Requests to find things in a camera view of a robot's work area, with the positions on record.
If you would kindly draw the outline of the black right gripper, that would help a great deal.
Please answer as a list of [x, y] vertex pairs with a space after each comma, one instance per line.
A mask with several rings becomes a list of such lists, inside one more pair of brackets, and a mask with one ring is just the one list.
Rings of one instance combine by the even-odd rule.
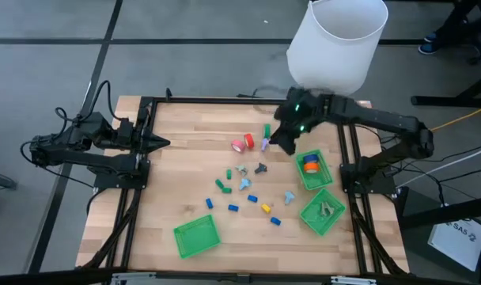
[[309, 89], [290, 87], [286, 100], [275, 111], [274, 118], [280, 125], [271, 135], [269, 143], [280, 143], [288, 155], [293, 155], [296, 150], [295, 139], [300, 133], [310, 132], [317, 124], [324, 122], [331, 99], [331, 94], [320, 93], [315, 96]]

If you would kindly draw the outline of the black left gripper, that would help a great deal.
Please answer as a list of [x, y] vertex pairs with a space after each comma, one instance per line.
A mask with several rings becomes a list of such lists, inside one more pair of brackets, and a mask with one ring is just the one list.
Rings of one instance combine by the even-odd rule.
[[169, 140], [154, 134], [147, 136], [147, 139], [151, 142], [146, 145], [144, 134], [147, 124], [147, 120], [137, 120], [133, 123], [128, 118], [122, 118], [119, 122], [119, 148], [121, 150], [153, 152], [170, 145]]

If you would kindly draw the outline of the green plastic mesh basket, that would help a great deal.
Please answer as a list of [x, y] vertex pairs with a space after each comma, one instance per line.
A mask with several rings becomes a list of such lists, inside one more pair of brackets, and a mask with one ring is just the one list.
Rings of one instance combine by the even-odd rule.
[[[307, 154], [318, 154], [319, 155], [319, 163], [320, 163], [320, 171], [318, 173], [305, 173], [303, 170], [303, 157]], [[332, 184], [333, 178], [331, 175], [331, 171], [328, 168], [328, 164], [325, 161], [322, 153], [320, 150], [310, 150], [305, 153], [300, 153], [295, 158], [297, 170], [301, 177], [302, 184], [305, 188], [309, 191], [317, 190], [318, 188], [324, 188]]]
[[181, 259], [196, 256], [222, 241], [213, 215], [204, 215], [173, 230]]
[[[333, 207], [334, 213], [330, 216], [322, 216], [321, 202], [327, 202]], [[316, 234], [324, 236], [338, 222], [346, 209], [340, 200], [323, 188], [301, 210], [300, 217]]]

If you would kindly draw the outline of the white shade silver table lamp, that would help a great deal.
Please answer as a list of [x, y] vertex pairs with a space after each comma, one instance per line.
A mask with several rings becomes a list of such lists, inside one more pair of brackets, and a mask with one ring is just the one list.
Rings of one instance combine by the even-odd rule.
[[306, 89], [355, 93], [387, 21], [383, 0], [310, 1], [286, 52], [291, 77]]

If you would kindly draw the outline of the black desk beam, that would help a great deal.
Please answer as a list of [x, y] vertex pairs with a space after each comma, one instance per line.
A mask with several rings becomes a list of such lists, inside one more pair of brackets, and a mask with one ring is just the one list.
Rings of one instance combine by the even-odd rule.
[[399, 219], [400, 227], [405, 229], [454, 222], [461, 219], [481, 217], [481, 199], [439, 207]]

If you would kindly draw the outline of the white printed paper sheet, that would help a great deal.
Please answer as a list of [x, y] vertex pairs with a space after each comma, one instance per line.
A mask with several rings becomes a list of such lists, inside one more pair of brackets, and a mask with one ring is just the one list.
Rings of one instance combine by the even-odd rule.
[[461, 219], [434, 225], [427, 244], [473, 272], [481, 254], [481, 224]]

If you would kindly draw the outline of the person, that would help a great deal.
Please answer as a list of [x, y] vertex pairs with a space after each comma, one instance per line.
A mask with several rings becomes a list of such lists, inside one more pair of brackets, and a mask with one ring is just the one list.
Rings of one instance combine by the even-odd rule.
[[481, 12], [481, 0], [460, 0], [444, 24], [435, 32], [435, 40], [458, 40], [481, 33], [481, 17], [467, 24], [463, 23], [476, 6]]

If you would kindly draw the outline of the black aluminium table frame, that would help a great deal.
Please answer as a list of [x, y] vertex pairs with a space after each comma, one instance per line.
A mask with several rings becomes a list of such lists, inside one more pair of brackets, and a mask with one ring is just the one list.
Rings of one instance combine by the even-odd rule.
[[[142, 190], [134, 232], [121, 236], [114, 265], [155, 272], [156, 277], [238, 283], [323, 282], [332, 276], [358, 275], [360, 259], [349, 212], [327, 234], [316, 234], [300, 218], [314, 192], [301, 183], [295, 160], [276, 146], [242, 154], [231, 149], [230, 143], [244, 134], [260, 139], [263, 126], [273, 123], [277, 103], [212, 97], [174, 97], [158, 103], [153, 129], [170, 145], [150, 155], [150, 178]], [[267, 171], [255, 174], [259, 163]], [[245, 177], [237, 165], [247, 168]], [[252, 185], [241, 191], [242, 178]], [[217, 179], [232, 192], [222, 193]], [[288, 191], [295, 198], [285, 205]], [[249, 201], [249, 195], [258, 201]], [[269, 214], [261, 207], [264, 203], [271, 208]], [[230, 204], [239, 210], [230, 211]], [[204, 215], [213, 215], [222, 242], [181, 259], [173, 230]], [[281, 225], [273, 224], [272, 217]]]

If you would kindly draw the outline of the black desk leg frame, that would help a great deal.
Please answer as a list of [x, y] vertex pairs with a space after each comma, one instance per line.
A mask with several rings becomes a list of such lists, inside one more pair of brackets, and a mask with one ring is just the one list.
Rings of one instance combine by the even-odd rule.
[[[476, 6], [463, 20], [464, 24], [474, 21], [481, 17], [481, 12]], [[478, 52], [475, 58], [471, 59], [472, 63], [478, 63], [481, 61], [481, 33], [473, 35], [470, 37], [458, 39], [458, 40], [442, 40], [433, 41], [441, 46], [441, 49], [452, 47], [458, 44], [471, 44]], [[421, 106], [439, 106], [439, 107], [465, 107], [465, 108], [481, 108], [481, 79], [476, 83], [468, 87], [466, 90], [462, 91], [455, 97], [432, 97], [432, 96], [413, 96], [411, 98], [411, 103], [413, 105]]]

